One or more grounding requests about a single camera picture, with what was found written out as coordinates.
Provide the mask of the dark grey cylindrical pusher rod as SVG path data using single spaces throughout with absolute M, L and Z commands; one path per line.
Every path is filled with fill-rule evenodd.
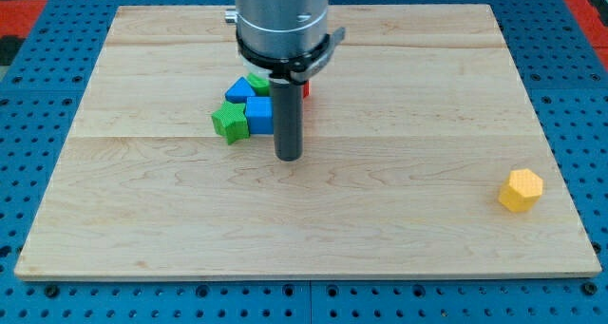
M 303 151 L 302 86 L 270 80 L 276 156 L 285 162 L 299 159 Z

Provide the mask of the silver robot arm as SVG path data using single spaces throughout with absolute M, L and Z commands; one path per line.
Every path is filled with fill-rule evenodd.
M 276 156 L 303 150 L 303 85 L 330 61 L 343 31 L 327 32 L 329 0 L 235 0 L 238 52 L 269 80 Z

